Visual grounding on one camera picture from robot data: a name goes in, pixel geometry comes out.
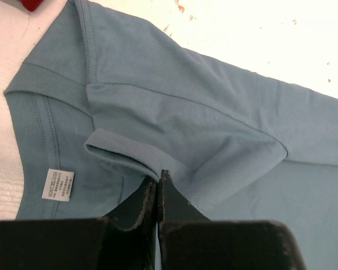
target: clothing label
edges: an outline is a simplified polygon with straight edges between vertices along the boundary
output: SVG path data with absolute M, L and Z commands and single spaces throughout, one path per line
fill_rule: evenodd
M 69 201 L 73 187 L 74 173 L 49 169 L 44 186 L 43 199 Z

